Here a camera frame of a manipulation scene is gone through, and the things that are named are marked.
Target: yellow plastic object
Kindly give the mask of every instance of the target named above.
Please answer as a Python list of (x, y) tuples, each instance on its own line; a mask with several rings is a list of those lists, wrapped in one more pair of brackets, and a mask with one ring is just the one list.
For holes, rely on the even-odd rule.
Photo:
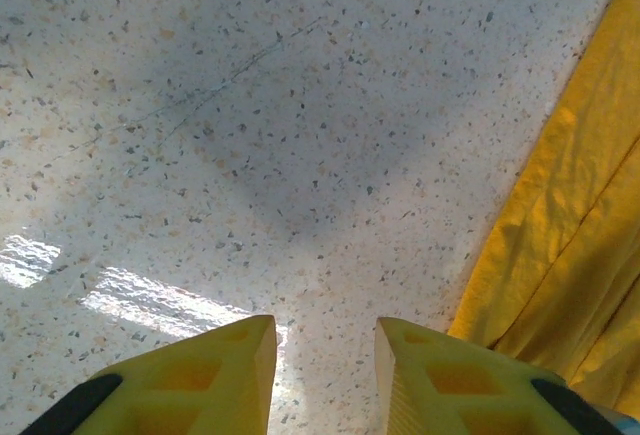
[(575, 435), (531, 386), (557, 375), (405, 320), (380, 318), (375, 363), (388, 435)]
[(275, 363), (268, 315), (145, 353), (94, 376), (124, 380), (74, 435), (265, 434)]
[(640, 418), (640, 0), (613, 0), (465, 290), (450, 335)]

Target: yellow cloth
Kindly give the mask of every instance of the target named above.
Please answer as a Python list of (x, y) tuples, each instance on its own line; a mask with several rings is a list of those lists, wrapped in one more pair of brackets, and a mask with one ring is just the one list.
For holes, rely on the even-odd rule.
[(640, 0), (613, 0), (475, 266), (450, 335), (640, 418)]

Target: terrazzo floor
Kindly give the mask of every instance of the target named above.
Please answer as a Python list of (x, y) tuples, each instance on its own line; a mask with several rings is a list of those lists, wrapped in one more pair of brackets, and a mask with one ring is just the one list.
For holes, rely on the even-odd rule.
[(277, 317), (270, 433), (379, 433), (608, 0), (1, 0), (0, 433)]

